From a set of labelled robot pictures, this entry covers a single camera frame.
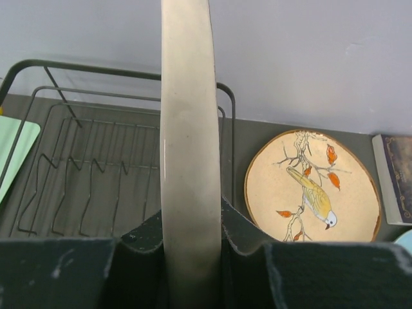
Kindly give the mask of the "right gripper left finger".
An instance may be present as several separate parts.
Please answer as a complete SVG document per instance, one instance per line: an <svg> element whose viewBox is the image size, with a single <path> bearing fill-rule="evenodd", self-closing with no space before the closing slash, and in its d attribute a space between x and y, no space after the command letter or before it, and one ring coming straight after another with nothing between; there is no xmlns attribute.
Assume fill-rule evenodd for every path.
<svg viewBox="0 0 412 309"><path fill-rule="evenodd" d="M121 238L1 240L1 308L167 308L161 214Z"/></svg>

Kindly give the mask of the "cream plate with sprig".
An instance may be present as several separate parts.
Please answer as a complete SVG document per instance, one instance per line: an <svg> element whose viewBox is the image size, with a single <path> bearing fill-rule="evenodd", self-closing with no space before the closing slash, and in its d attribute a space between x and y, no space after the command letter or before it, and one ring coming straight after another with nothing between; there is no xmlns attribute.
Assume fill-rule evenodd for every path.
<svg viewBox="0 0 412 309"><path fill-rule="evenodd" d="M161 208L169 301L172 308L214 308L221 178L209 2L163 1L161 11Z"/></svg>

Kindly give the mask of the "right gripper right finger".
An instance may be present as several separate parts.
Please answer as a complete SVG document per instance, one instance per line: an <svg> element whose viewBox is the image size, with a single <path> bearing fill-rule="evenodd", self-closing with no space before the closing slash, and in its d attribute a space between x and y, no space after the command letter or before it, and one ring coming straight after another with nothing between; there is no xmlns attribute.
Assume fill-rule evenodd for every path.
<svg viewBox="0 0 412 309"><path fill-rule="evenodd" d="M221 203L222 308L410 308L411 254L393 243L277 241Z"/></svg>

